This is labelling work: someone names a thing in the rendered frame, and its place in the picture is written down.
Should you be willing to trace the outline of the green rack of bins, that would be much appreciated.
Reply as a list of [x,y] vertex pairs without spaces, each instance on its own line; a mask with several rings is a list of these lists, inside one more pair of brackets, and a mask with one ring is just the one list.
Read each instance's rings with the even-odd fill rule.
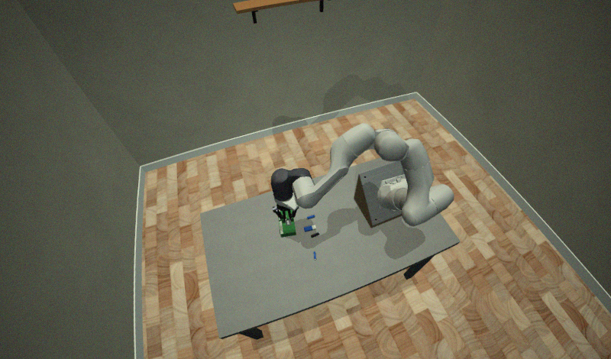
[[[285,211],[285,213],[286,213],[286,220],[288,221],[289,220],[288,211]],[[282,237],[288,237],[288,236],[296,235],[296,229],[295,229],[295,226],[294,226],[295,225],[294,224],[294,218],[292,218],[291,223],[292,223],[292,225],[286,226],[286,223],[284,222],[284,219],[282,219],[282,220],[279,219],[281,238]],[[288,232],[290,232],[290,233],[288,233]]]

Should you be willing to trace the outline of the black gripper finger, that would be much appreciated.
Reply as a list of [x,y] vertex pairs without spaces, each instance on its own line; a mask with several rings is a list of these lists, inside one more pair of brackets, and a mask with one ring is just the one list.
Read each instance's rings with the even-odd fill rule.
[[292,221],[292,218],[295,218],[297,210],[293,211],[292,214],[290,212],[290,209],[287,209],[287,211],[288,211],[288,214],[289,214],[289,223],[290,223],[290,225],[292,225],[291,221]]
[[285,210],[282,210],[282,211],[283,211],[283,213],[284,213],[283,215],[280,213],[279,209],[277,209],[276,207],[273,207],[273,212],[275,212],[275,213],[278,215],[278,217],[279,217],[280,219],[283,219],[283,218],[284,218],[284,219],[285,219],[284,221],[286,222],[286,225],[287,225],[287,220],[286,220],[286,213],[285,213]]

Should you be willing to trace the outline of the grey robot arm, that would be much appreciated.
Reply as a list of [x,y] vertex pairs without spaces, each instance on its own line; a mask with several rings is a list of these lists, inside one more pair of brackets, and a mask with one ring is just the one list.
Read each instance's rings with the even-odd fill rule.
[[426,149],[419,139],[404,141],[394,130],[374,130],[362,123],[346,131],[332,144],[329,171],[318,183],[314,183],[305,168],[274,171],[271,186],[275,202],[293,211],[298,207],[312,208],[348,173],[358,156],[374,148],[383,160],[402,164],[404,174],[382,180],[377,200],[385,209],[402,211],[402,218],[408,225],[414,227],[425,223],[454,201],[450,187],[445,184],[431,187],[435,177]]

